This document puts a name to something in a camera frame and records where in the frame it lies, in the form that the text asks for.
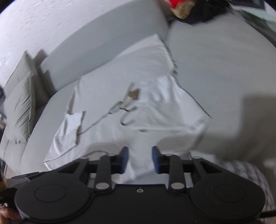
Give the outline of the person's left hand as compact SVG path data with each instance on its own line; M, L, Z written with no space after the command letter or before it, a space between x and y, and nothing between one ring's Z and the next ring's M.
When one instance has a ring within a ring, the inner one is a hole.
M10 207L1 206L1 224L9 224L12 223L12 220L21 220L20 214L15 211L14 209L11 209Z

